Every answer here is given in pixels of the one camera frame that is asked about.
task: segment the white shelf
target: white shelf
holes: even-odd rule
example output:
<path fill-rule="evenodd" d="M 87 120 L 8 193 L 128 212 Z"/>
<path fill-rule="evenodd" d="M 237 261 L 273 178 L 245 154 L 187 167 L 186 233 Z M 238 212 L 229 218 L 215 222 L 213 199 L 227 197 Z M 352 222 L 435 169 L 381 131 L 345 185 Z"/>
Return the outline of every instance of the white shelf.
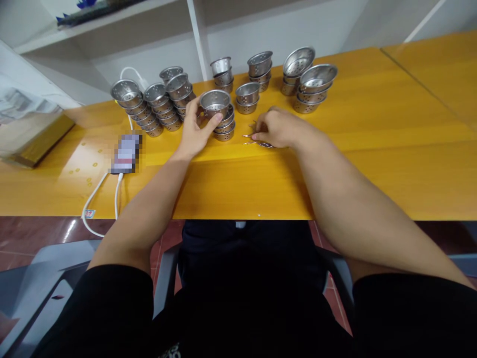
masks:
<path fill-rule="evenodd" d="M 147 0 L 114 12 L 110 15 L 62 30 L 58 30 L 56 22 L 52 22 L 51 26 L 49 26 L 47 30 L 37 34 L 33 37 L 33 39 L 29 40 L 23 45 L 15 47 L 13 50 L 17 54 L 21 55 L 137 15 L 141 12 L 152 10 L 156 7 L 160 7 L 174 1 L 176 0 Z"/>

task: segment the white cable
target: white cable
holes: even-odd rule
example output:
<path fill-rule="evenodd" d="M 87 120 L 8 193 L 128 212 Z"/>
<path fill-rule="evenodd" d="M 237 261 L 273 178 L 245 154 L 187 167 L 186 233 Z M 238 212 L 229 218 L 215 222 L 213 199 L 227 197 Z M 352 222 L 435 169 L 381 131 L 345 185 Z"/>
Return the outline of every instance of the white cable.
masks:
<path fill-rule="evenodd" d="M 98 234 L 96 231 L 94 231 L 93 229 L 91 229 L 89 227 L 88 223 L 86 222 L 86 210 L 88 209 L 89 203 L 91 202 L 93 197 L 96 195 L 96 192 L 98 191 L 101 184 L 103 184 L 103 181 L 106 179 L 107 175 L 108 175 L 108 173 L 104 173 L 103 177 L 99 181 L 98 186 L 96 187 L 96 189 L 93 191 L 93 193 L 89 196 L 88 200 L 86 201 L 86 204 L 84 205 L 84 208 L 83 208 L 83 213 L 81 214 L 81 220 L 83 220 L 83 224 L 86 226 L 88 231 L 92 234 L 95 234 L 96 236 L 99 236 L 99 237 L 104 237 L 104 235 Z"/>
<path fill-rule="evenodd" d="M 123 70 L 121 71 L 121 74 L 119 75 L 119 79 L 122 80 L 123 79 L 123 74 L 126 70 L 133 70 L 134 72 L 136 72 L 136 75 L 138 75 L 138 78 L 139 78 L 139 83 L 141 84 L 141 86 L 143 87 L 143 90 L 145 90 L 148 86 L 148 82 L 143 79 L 141 77 L 141 75 L 139 74 L 138 70 L 136 70 L 134 67 L 125 67 L 123 68 Z"/>
<path fill-rule="evenodd" d="M 118 177 L 118 184 L 116 185 L 116 193 L 114 194 L 114 215 L 116 216 L 116 220 L 118 219 L 118 193 L 119 193 L 119 188 L 121 186 L 121 181 L 123 180 L 123 173 L 119 173 Z"/>

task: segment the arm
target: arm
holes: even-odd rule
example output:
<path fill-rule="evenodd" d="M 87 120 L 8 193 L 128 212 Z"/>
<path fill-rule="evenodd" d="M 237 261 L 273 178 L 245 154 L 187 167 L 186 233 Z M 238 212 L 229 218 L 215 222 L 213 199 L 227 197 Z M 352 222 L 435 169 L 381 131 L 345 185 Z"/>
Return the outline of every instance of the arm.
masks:
<path fill-rule="evenodd" d="M 290 147 L 302 169 L 315 217 L 350 266 L 353 280 L 404 271 L 471 283 L 439 247 L 328 137 L 300 118 L 272 107 L 253 139 Z"/>
<path fill-rule="evenodd" d="M 119 264 L 150 273 L 151 249 L 172 217 L 172 209 L 189 163 L 205 147 L 210 134 L 222 120 L 222 115 L 217 114 L 200 129 L 196 119 L 199 99 L 187 104 L 179 148 L 127 204 L 104 236 L 88 269 Z"/>

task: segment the wooden table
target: wooden table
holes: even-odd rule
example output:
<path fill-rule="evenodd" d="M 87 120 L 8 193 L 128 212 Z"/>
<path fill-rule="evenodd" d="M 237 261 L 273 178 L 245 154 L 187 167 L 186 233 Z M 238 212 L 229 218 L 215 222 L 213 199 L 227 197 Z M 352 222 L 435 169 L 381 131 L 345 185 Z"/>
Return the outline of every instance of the wooden table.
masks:
<path fill-rule="evenodd" d="M 477 31 L 387 46 L 383 51 L 477 130 Z"/>
<path fill-rule="evenodd" d="M 477 219 L 475 133 L 377 48 L 316 59 L 335 63 L 338 77 L 313 114 L 299 115 L 326 132 L 346 156 L 416 220 Z M 280 93 L 282 68 L 250 115 L 236 112 L 235 136 L 210 139 L 192 163 L 174 218 L 310 219 L 308 193 L 288 150 L 244 145 L 249 124 L 271 105 L 293 112 Z M 234 90 L 247 82 L 235 75 Z M 213 82 L 194 84 L 197 94 Z M 66 114 L 77 122 L 33 171 L 0 167 L 0 215 L 80 215 L 107 171 L 118 136 L 129 132 L 124 111 L 105 102 Z M 179 144 L 181 130 L 144 136 L 141 168 L 125 175 L 124 206 Z M 91 203 L 96 218 L 113 218 L 116 177 Z"/>

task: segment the perforated metal cup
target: perforated metal cup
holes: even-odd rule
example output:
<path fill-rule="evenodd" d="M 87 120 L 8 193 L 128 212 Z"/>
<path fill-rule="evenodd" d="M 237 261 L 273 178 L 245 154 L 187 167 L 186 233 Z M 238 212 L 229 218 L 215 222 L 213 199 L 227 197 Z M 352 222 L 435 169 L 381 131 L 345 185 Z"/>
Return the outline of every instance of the perforated metal cup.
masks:
<path fill-rule="evenodd" d="M 231 140 L 234 136 L 235 132 L 235 121 L 232 122 L 232 128 L 228 133 L 216 133 L 214 132 L 214 138 L 217 139 L 218 141 L 221 142 L 226 142 L 228 140 Z"/>
<path fill-rule="evenodd" d="M 163 84 L 150 85 L 144 92 L 144 99 L 153 107 L 160 106 L 169 100 Z"/>
<path fill-rule="evenodd" d="M 135 114 L 138 114 L 139 112 L 142 112 L 144 108 L 146 108 L 147 106 L 148 106 L 148 103 L 146 101 L 142 101 L 136 107 L 125 109 L 125 111 L 128 115 L 135 115 Z"/>
<path fill-rule="evenodd" d="M 165 87 L 169 97 L 172 100 L 179 100 L 192 91 L 192 83 L 189 82 L 187 73 L 182 73 L 170 79 Z"/>
<path fill-rule="evenodd" d="M 145 131 L 150 131 L 150 130 L 153 130 L 154 128 L 156 128 L 159 124 L 159 120 L 157 118 L 154 119 L 154 121 L 152 121 L 151 123 L 149 124 L 145 124 L 143 126 L 141 126 L 142 129 L 144 129 Z"/>
<path fill-rule="evenodd" d="M 297 94 L 298 85 L 289 85 L 283 80 L 281 92 L 284 95 L 295 95 Z"/>
<path fill-rule="evenodd" d="M 251 104 L 240 104 L 236 103 L 237 106 L 237 111 L 241 114 L 251 114 L 254 113 L 255 110 L 257 109 L 258 101 L 260 100 L 260 97 L 258 97 L 257 102 L 251 103 Z"/>
<path fill-rule="evenodd" d="M 168 110 L 167 112 L 164 112 L 164 113 L 155 113 L 156 117 L 159 118 L 159 119 L 166 119 L 166 118 L 169 118 L 171 117 L 173 114 L 175 114 L 175 108 L 171 108 L 170 110 Z"/>
<path fill-rule="evenodd" d="M 158 106 L 158 107 L 151 107 L 154 113 L 166 113 L 170 111 L 172 108 L 174 108 L 174 105 L 172 104 L 171 101 L 167 101 L 166 103 Z"/>
<path fill-rule="evenodd" d="M 142 119 L 142 120 L 139 120 L 139 121 L 136 121 L 136 124 L 138 126 L 145 126 L 145 125 L 149 125 L 151 123 L 153 123 L 154 121 L 156 120 L 156 116 L 155 116 L 155 113 L 150 113 L 146 118 Z"/>
<path fill-rule="evenodd" d="M 272 68 L 270 67 L 268 72 L 260 77 L 252 77 L 248 75 L 248 78 L 250 79 L 251 82 L 259 82 L 259 83 L 267 82 L 268 80 L 272 78 Z"/>
<path fill-rule="evenodd" d="M 303 72 L 313 65 L 315 59 L 315 49 L 311 46 L 301 47 L 288 55 L 283 64 L 283 75 L 288 77 L 299 77 Z"/>
<path fill-rule="evenodd" d="M 235 127 L 235 121 L 231 120 L 226 126 L 221 128 L 217 127 L 216 129 L 214 129 L 214 133 L 218 133 L 218 134 L 229 133 L 231 129 L 234 127 Z"/>
<path fill-rule="evenodd" d="M 258 101 L 258 90 L 260 89 L 260 83 L 249 82 L 240 86 L 235 91 L 237 95 L 237 102 L 240 104 L 255 103 Z"/>
<path fill-rule="evenodd" d="M 171 78 L 180 75 L 183 72 L 184 69 L 179 66 L 167 67 L 160 72 L 159 77 L 164 81 L 164 85 L 166 86 Z"/>
<path fill-rule="evenodd" d="M 197 97 L 197 96 L 195 95 L 193 89 L 191 88 L 190 92 L 189 92 L 187 95 L 185 95 L 184 97 L 179 98 L 179 99 L 177 99 L 177 100 L 173 100 L 173 102 L 174 102 L 174 105 L 175 105 L 176 107 L 182 107 L 182 108 L 184 108 L 184 107 L 187 106 L 187 104 L 188 104 L 191 100 L 193 100 L 193 99 L 196 98 L 196 97 Z"/>
<path fill-rule="evenodd" d="M 139 112 L 138 114 L 132 115 L 131 119 L 134 120 L 134 121 L 140 121 L 140 120 L 143 120 L 146 117 L 148 117 L 151 113 L 152 113 L 151 108 L 146 107 L 141 112 Z"/>
<path fill-rule="evenodd" d="M 230 57 L 223 57 L 213 61 L 210 64 L 210 67 L 212 68 L 212 75 L 215 77 L 216 75 L 227 72 L 230 68 L 232 68 L 230 60 Z"/>
<path fill-rule="evenodd" d="M 179 116 L 177 116 L 177 119 L 175 120 L 175 122 L 173 122 L 171 124 L 167 124 L 167 125 L 163 124 L 163 126 L 169 132 L 175 132 L 176 130 L 178 130 L 182 126 L 182 121 L 179 119 Z"/>
<path fill-rule="evenodd" d="M 200 105 L 208 119 L 212 118 L 216 113 L 221 113 L 225 117 L 230 103 L 230 94 L 220 89 L 205 92 L 200 98 Z"/>
<path fill-rule="evenodd" d="M 265 51 L 256 54 L 247 61 L 248 75 L 251 77 L 260 77 L 268 72 L 272 67 L 272 51 Z"/>
<path fill-rule="evenodd" d="M 308 114 L 308 113 L 313 113 L 316 111 L 318 106 L 323 103 L 324 100 L 318 103 L 305 103 L 299 100 L 298 97 L 296 97 L 295 104 L 293 105 L 293 109 L 301 114 Z"/>
<path fill-rule="evenodd" d="M 134 108 L 142 103 L 143 94 L 133 80 L 119 80 L 111 87 L 111 96 L 123 108 Z"/>
<path fill-rule="evenodd" d="M 146 131 L 146 134 L 150 137 L 158 137 L 163 131 L 164 127 L 159 123 L 155 128 L 151 129 L 150 131 Z"/>
<path fill-rule="evenodd" d="M 227 93 L 232 93 L 232 90 L 234 89 L 234 78 L 232 77 L 232 82 L 225 86 L 219 86 L 218 84 L 215 84 L 215 88 L 218 90 L 223 90 Z"/>
<path fill-rule="evenodd" d="M 214 76 L 214 82 L 218 86 L 226 86 L 234 80 L 234 76 L 232 74 L 232 67 L 221 74 Z"/>
<path fill-rule="evenodd" d="M 222 119 L 222 121 L 219 123 L 217 128 L 224 128 L 224 127 L 228 126 L 230 124 L 230 122 L 232 122 L 235 118 L 234 111 L 235 111 L 234 105 L 229 104 L 229 109 L 227 110 L 227 114 L 224 117 L 224 119 Z"/>
<path fill-rule="evenodd" d="M 338 75 L 338 67 L 331 64 L 316 65 L 306 70 L 300 77 L 300 91 L 317 93 L 331 87 Z"/>
<path fill-rule="evenodd" d="M 328 90 L 331 88 L 332 85 L 333 83 L 331 83 L 331 85 L 325 90 L 322 90 L 317 93 L 303 93 L 300 91 L 300 89 L 298 89 L 297 97 L 301 102 L 305 102 L 305 103 L 321 102 L 328 96 Z"/>

